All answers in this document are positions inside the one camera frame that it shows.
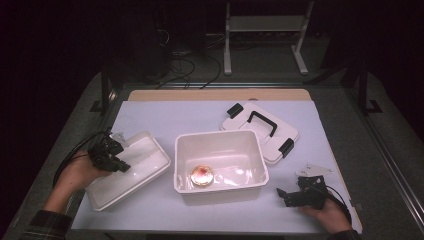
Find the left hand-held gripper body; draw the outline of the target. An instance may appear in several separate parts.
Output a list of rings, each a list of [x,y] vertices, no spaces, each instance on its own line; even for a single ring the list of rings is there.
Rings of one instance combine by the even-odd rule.
[[[104,134],[102,139],[87,150],[92,164],[104,171],[112,171],[112,161],[120,160],[117,155],[111,154],[111,144],[118,142],[108,134]]]

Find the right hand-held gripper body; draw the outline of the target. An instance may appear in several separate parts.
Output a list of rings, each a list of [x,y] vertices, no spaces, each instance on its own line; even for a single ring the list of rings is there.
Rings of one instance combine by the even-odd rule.
[[[322,209],[328,195],[324,176],[332,173],[332,169],[310,163],[298,170],[296,176],[300,191],[295,196],[295,205]]]

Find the white tray lid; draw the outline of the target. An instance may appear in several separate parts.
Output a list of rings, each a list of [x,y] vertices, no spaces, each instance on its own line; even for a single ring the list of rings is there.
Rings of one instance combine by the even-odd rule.
[[[95,180],[86,194],[95,211],[102,211],[128,197],[165,172],[171,159],[147,131],[123,141],[124,150],[117,155],[130,168]]]

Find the white lid with black handle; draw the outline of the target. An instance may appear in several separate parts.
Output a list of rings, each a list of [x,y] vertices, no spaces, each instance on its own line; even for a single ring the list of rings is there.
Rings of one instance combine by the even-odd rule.
[[[267,164],[287,157],[299,138],[297,129],[253,103],[236,103],[227,114],[221,129],[254,131]]]

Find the white plastic storage box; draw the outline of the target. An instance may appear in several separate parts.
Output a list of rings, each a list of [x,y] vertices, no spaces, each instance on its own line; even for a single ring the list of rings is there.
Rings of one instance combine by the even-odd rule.
[[[247,186],[225,186],[213,182],[206,187],[190,180],[192,170],[209,166],[238,166],[251,169],[260,182]],[[221,204],[256,199],[269,181],[269,173],[256,134],[251,130],[233,130],[186,134],[175,141],[174,189],[188,205]]]

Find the round dish with pink centre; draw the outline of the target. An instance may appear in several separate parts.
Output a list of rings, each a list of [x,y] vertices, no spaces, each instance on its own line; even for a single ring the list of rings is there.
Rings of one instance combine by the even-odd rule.
[[[206,165],[196,166],[190,174],[191,182],[198,187],[209,186],[213,182],[213,179],[213,171]]]

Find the person's left hand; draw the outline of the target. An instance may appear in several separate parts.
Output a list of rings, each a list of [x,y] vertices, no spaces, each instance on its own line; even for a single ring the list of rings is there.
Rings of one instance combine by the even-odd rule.
[[[69,197],[89,186],[94,180],[109,175],[110,172],[100,170],[92,164],[86,151],[79,151],[60,174],[53,193],[60,197]]]

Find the person's right hand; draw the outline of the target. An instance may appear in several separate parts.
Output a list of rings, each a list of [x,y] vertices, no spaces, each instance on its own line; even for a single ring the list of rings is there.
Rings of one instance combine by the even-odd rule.
[[[310,206],[300,207],[299,211],[316,219],[329,234],[352,230],[352,225],[346,218],[342,209],[332,200],[327,199],[321,210]]]

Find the clear plastic bag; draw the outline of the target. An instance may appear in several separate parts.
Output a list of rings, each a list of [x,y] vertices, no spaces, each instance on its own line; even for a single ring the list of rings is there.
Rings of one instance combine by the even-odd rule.
[[[247,186],[260,182],[251,169],[238,166],[218,168],[214,172],[214,182],[225,186]]]

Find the white table cover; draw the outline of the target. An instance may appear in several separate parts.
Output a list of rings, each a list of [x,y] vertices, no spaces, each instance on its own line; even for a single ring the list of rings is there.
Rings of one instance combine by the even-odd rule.
[[[85,194],[73,222],[75,230],[140,231],[192,234],[318,234],[314,219],[287,207],[276,189],[296,192],[296,172],[308,163],[333,170],[324,176],[328,189],[350,199],[328,143],[315,104],[311,101],[244,101],[253,103],[298,130],[287,157],[266,164],[269,181],[254,200],[188,205],[174,189],[175,141],[181,135],[222,130],[232,101],[125,101],[112,130],[125,139],[149,132],[171,159],[161,175],[118,203],[95,211]]]

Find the wooden table board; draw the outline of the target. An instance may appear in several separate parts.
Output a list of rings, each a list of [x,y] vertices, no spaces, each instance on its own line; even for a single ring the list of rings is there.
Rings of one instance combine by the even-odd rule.
[[[230,101],[230,100],[277,100],[311,101],[304,89],[234,88],[234,89],[174,89],[134,90],[129,101]]]

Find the white metal stand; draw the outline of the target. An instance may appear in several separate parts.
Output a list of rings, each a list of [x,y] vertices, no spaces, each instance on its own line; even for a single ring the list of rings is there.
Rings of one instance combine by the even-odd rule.
[[[226,3],[225,41],[223,50],[224,74],[232,74],[230,35],[241,32],[285,32],[297,33],[297,42],[291,51],[301,75],[307,75],[308,69],[301,55],[302,45],[310,22],[315,0],[306,0],[306,9],[299,15],[237,16],[231,13],[232,4]]]

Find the black frame post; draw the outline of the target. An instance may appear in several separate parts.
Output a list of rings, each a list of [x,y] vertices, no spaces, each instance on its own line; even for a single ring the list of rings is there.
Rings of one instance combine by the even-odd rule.
[[[368,99],[368,71],[364,63],[359,65],[358,105],[364,115],[381,113],[382,109],[375,100]]]
[[[110,71],[107,66],[104,66],[102,71],[100,72],[100,86],[100,99],[94,101],[90,108],[90,111],[99,113],[101,116],[104,116],[108,112],[111,104],[116,98],[116,91],[113,87],[110,78]]]

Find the aluminium rail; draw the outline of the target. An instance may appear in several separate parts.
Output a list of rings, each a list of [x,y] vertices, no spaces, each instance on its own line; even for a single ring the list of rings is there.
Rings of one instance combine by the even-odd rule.
[[[421,200],[417,197],[410,184],[407,182],[404,174],[401,172],[398,164],[396,163],[394,156],[389,151],[389,148],[384,143],[383,138],[369,117],[368,112],[366,110],[362,110],[359,106],[355,92],[349,89],[345,89],[344,92],[349,98],[349,101],[353,105],[355,111],[367,129],[367,132],[371,136],[374,144],[380,152],[389,176],[394,182],[394,185],[401,195],[415,223],[424,235],[424,205],[421,203]]]

